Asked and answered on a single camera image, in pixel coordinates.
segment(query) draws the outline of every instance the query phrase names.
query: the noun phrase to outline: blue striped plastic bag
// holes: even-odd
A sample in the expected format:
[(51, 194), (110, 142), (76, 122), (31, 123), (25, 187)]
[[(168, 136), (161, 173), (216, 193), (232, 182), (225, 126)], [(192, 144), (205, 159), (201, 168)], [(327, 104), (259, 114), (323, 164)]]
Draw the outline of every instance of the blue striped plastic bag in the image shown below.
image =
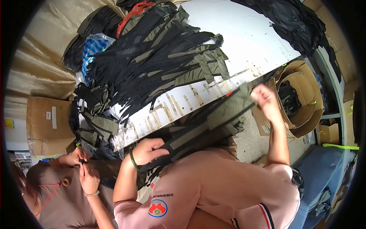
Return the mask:
[(92, 79), (87, 78), (87, 72), (89, 68), (87, 67), (89, 63), (93, 62), (94, 55), (99, 52), (105, 51), (116, 39), (108, 37), (104, 33), (97, 33), (90, 35), (85, 40), (84, 51), (83, 51), (83, 66), (81, 73), (84, 77), (85, 84), (89, 86)]

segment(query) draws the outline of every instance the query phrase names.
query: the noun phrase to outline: bracelet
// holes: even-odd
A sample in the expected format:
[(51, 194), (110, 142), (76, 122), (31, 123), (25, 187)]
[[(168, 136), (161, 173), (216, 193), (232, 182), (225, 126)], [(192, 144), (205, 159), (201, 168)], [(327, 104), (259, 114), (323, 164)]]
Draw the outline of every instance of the bracelet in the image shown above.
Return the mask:
[(86, 197), (89, 197), (89, 196), (96, 196), (96, 195), (98, 195), (99, 194), (99, 190), (97, 190), (95, 193), (93, 193), (93, 194), (85, 194), (85, 192), (84, 192), (84, 196), (86, 196)]
[(79, 163), (75, 163), (72, 159), (71, 159), (71, 154), (69, 154), (69, 159), (72, 163), (74, 163), (74, 165), (78, 165)]
[(134, 165), (136, 170), (140, 170), (140, 166), (138, 166), (136, 164), (134, 156), (132, 155), (132, 147), (129, 148), (129, 151), (130, 151), (130, 158), (131, 158), (132, 164)]

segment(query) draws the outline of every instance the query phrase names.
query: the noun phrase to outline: logo patch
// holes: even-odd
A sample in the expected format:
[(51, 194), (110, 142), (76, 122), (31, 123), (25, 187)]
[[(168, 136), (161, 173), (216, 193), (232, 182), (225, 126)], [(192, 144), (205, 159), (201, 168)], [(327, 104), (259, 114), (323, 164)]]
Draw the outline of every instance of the logo patch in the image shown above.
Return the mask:
[(164, 201), (158, 199), (151, 201), (149, 215), (152, 217), (162, 217), (167, 213), (167, 211), (168, 207)]

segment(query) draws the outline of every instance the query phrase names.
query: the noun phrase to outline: concrete floor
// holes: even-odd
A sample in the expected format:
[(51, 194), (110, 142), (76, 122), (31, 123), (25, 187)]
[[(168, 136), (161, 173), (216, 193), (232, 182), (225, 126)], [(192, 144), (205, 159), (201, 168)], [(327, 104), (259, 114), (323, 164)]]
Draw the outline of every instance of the concrete floor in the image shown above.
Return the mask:
[[(257, 124), (251, 112), (245, 114), (244, 130), (234, 137), (235, 143), (238, 145), (238, 159), (241, 162), (253, 163), (260, 159), (268, 152), (269, 137), (261, 136)], [(306, 135), (302, 138), (289, 142), (290, 163), (293, 164), (303, 155), (311, 143), (315, 143), (314, 135)]]

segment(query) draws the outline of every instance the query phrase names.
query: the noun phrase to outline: red plastic bag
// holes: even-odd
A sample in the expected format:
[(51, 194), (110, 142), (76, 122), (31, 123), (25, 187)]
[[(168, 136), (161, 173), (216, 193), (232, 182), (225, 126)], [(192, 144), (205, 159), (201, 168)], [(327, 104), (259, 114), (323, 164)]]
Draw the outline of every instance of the red plastic bag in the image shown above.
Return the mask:
[(120, 22), (118, 23), (118, 28), (117, 28), (117, 38), (119, 38), (119, 35), (122, 32), (122, 29), (124, 28), (124, 26), (126, 25), (126, 23), (128, 22), (128, 20), (131, 18), (132, 15), (135, 14), (142, 14), (144, 11), (148, 11), (151, 6), (153, 6), (155, 4), (155, 2), (153, 1), (143, 1), (141, 3), (137, 3), (132, 10), (126, 15), (126, 17)]

